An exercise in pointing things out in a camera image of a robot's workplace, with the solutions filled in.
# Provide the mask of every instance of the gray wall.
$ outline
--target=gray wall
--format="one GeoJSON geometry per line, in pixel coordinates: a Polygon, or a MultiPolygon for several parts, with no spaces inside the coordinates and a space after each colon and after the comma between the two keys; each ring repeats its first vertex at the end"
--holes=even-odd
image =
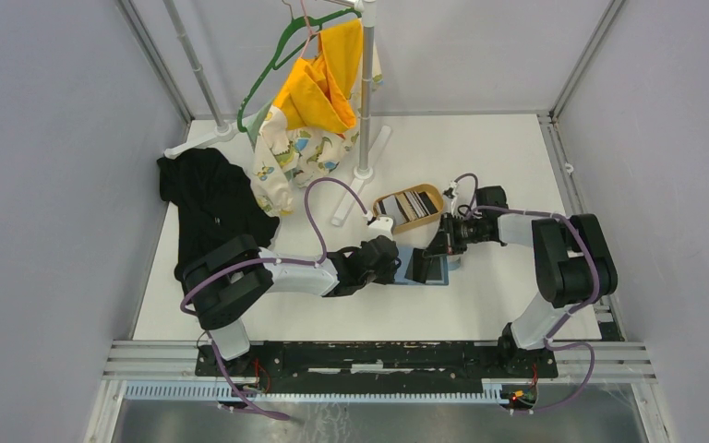
{"type": "Polygon", "coordinates": [[[0,442],[81,439],[182,131],[113,1],[0,0],[0,442]]]}
{"type": "MultiPolygon", "coordinates": [[[[210,115],[163,3],[133,1],[193,114],[210,115]]],[[[300,2],[287,3],[299,17],[300,2]]],[[[607,3],[378,0],[377,41],[385,83],[374,96],[373,109],[395,113],[550,109],[607,3]]],[[[176,0],[176,4],[222,111],[235,114],[273,57],[289,24],[289,9],[280,0],[176,0]]],[[[306,6],[312,17],[340,9],[321,0],[306,0],[306,6]]],[[[295,37],[294,42],[305,40],[302,31],[295,37]]],[[[270,74],[249,109],[256,111],[272,100],[291,65],[270,74]]]]}
{"type": "Polygon", "coordinates": [[[709,441],[709,2],[631,1],[561,116],[679,441],[709,441]]]}

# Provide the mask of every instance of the yellow cloth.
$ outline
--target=yellow cloth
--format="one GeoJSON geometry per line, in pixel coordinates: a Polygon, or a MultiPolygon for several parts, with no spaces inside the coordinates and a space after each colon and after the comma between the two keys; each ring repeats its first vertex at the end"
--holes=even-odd
{"type": "Polygon", "coordinates": [[[363,54],[363,27],[352,20],[323,30],[318,55],[298,59],[273,106],[286,115],[287,130],[305,126],[341,134],[357,125],[349,93],[363,54]]]}

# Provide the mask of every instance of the black cloth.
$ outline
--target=black cloth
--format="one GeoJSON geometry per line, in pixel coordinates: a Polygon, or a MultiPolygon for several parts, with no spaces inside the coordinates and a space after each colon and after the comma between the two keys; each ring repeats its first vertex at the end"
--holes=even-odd
{"type": "Polygon", "coordinates": [[[160,158],[159,194],[178,207],[180,224],[175,278],[191,262],[247,233],[268,247],[279,227],[257,205],[243,168],[216,149],[188,150],[175,160],[160,158]]]}

